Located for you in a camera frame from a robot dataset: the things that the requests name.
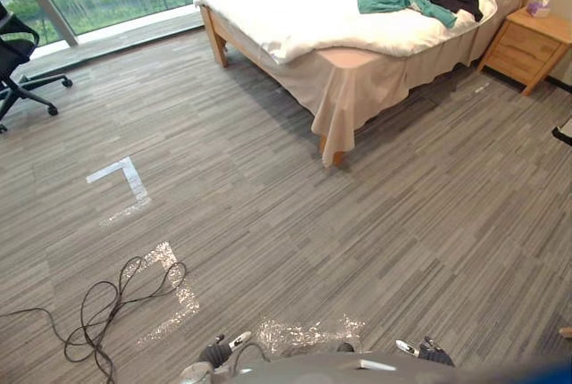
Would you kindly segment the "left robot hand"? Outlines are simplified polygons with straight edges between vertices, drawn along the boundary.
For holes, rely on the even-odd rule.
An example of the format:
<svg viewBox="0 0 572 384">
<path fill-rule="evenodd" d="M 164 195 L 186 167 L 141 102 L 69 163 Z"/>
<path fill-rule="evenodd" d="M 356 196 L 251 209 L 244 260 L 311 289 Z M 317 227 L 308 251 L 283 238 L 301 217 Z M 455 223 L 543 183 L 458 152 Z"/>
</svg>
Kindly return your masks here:
<svg viewBox="0 0 572 384">
<path fill-rule="evenodd" d="M 252 332 L 246 331 L 230 341 L 225 340 L 224 334 L 215 337 L 214 343 L 207 345 L 199 354 L 198 361 L 210 363 L 213 368 L 222 366 L 239 348 L 246 345 L 252 338 Z"/>
</svg>

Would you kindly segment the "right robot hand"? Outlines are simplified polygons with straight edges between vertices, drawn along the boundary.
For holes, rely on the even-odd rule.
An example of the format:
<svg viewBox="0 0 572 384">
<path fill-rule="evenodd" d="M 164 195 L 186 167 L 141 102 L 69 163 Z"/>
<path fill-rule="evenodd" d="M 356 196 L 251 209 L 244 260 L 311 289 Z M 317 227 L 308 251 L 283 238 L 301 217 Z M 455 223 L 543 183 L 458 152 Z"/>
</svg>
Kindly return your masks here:
<svg viewBox="0 0 572 384">
<path fill-rule="evenodd" d="M 450 355 L 432 337 L 425 336 L 419 347 L 415 347 L 400 339 L 396 339 L 395 344 L 399 350 L 415 358 L 448 365 L 450 367 L 455 366 Z"/>
</svg>

